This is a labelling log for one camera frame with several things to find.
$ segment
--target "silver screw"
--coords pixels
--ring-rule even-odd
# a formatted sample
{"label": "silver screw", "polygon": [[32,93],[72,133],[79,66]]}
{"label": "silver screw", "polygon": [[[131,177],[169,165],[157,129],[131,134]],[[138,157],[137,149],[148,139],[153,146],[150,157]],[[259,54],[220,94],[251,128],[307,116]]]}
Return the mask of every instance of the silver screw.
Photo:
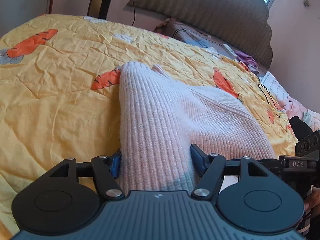
{"label": "silver screw", "polygon": [[119,190],[119,189],[109,189],[107,192],[106,192],[107,196],[109,197],[119,197],[122,195],[122,191]]}
{"label": "silver screw", "polygon": [[205,188],[197,188],[193,193],[198,197],[206,197],[210,194],[210,191]]}

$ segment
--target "scalloped headboard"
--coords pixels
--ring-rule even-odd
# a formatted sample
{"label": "scalloped headboard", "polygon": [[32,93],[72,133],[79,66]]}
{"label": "scalloped headboard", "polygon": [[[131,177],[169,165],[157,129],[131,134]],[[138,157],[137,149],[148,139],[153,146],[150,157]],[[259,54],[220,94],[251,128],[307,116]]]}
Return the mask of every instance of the scalloped headboard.
{"label": "scalloped headboard", "polygon": [[178,18],[270,67],[272,32],[264,0],[134,0],[134,5]]}

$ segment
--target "knit fabric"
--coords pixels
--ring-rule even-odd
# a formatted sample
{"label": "knit fabric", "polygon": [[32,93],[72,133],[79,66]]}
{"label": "knit fabric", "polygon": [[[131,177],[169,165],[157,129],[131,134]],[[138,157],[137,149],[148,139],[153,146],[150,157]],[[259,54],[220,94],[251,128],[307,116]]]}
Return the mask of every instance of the knit fabric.
{"label": "knit fabric", "polygon": [[119,183],[129,190],[188,190],[197,179],[190,145],[227,159],[274,158],[264,132],[239,100],[214,87],[188,86],[159,65],[121,67]]}

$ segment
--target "yellow bedsheet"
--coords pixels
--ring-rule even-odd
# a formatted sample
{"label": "yellow bedsheet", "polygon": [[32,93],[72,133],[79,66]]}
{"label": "yellow bedsheet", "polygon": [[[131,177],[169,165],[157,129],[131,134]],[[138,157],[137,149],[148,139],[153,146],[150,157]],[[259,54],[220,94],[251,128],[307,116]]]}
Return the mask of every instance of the yellow bedsheet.
{"label": "yellow bedsheet", "polygon": [[297,139],[288,118],[264,91],[267,102],[258,78],[205,49],[118,23],[62,15],[17,27],[0,39],[2,49],[14,60],[0,65],[0,239],[18,231],[11,214],[17,192],[64,158],[87,162],[120,147],[119,85],[91,85],[128,61],[160,64],[173,78],[199,86],[215,86],[213,68],[219,69],[276,155],[294,155]]}

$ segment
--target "human hand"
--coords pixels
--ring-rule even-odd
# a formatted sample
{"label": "human hand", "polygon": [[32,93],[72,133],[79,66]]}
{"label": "human hand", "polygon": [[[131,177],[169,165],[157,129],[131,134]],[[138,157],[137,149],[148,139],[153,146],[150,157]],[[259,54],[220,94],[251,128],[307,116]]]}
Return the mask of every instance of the human hand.
{"label": "human hand", "polygon": [[320,188],[312,187],[312,193],[304,200],[304,210],[311,210],[312,218],[320,214]]}

